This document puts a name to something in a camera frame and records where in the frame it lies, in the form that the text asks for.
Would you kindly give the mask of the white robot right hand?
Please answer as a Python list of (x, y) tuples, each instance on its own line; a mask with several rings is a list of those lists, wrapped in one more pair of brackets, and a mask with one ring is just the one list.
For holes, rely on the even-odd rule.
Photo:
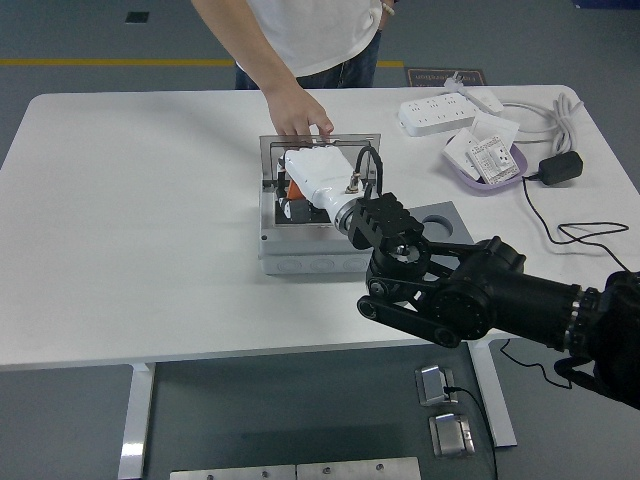
[(328, 220), (346, 234), (356, 201), (364, 195), (361, 175), (336, 146), (288, 150), (279, 160), (279, 172), (289, 177), (279, 200), (285, 216), (295, 223), (311, 219), (312, 207), (324, 210)]

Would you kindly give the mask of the person's right hand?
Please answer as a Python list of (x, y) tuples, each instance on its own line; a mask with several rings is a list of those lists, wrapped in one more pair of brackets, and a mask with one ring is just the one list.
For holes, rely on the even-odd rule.
[(270, 118), (279, 135), (307, 136), (315, 126), (320, 135), (330, 135), (334, 125), (322, 105), (301, 88), (264, 93)]

